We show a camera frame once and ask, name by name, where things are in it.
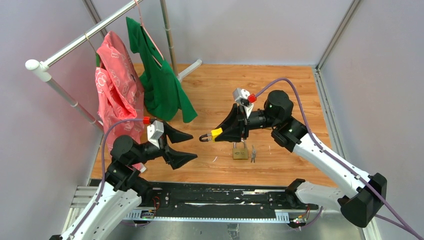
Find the yellow black padlock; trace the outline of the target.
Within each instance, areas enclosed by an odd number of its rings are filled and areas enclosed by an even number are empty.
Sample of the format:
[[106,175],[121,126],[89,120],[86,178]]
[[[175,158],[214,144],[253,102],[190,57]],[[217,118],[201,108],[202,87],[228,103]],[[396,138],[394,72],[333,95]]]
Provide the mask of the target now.
[[210,142],[215,141],[216,137],[219,136],[223,132],[222,128],[217,128],[211,130],[210,133],[203,134],[199,137],[200,142]]

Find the brass padlock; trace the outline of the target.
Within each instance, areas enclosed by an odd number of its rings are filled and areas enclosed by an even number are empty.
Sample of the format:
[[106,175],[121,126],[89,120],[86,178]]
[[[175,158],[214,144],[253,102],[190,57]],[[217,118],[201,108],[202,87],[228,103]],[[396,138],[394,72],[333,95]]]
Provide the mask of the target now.
[[247,144],[242,139],[240,142],[234,142],[232,148],[232,158],[234,160],[248,160],[249,151]]

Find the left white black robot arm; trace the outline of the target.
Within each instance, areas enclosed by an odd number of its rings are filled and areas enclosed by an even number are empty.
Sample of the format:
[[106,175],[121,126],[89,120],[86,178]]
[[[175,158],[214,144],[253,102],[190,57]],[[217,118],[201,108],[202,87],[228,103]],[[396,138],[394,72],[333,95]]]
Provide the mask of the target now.
[[52,235],[52,240],[105,240],[134,208],[149,206],[153,201],[153,187],[140,177],[135,164],[162,157],[176,170],[197,158],[195,153],[176,151],[169,145],[191,140],[191,134],[149,117],[132,121],[147,126],[147,141],[137,143],[125,134],[114,140],[111,163],[102,166],[97,191],[71,226],[61,234]]

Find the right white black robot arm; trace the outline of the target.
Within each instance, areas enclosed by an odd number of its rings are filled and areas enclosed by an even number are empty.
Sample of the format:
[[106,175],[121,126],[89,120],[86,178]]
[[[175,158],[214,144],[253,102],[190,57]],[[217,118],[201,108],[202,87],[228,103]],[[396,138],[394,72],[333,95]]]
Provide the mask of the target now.
[[386,198],[387,179],[380,173],[369,174],[348,163],[329,149],[318,137],[292,115],[294,104],[282,90],[271,91],[263,109],[253,110],[254,94],[237,88],[235,103],[225,120],[211,132],[214,142],[239,143],[249,132],[271,129],[271,137],[326,174],[336,187],[294,180],[285,189],[286,204],[298,209],[313,204],[340,212],[353,225],[364,228],[377,215]]

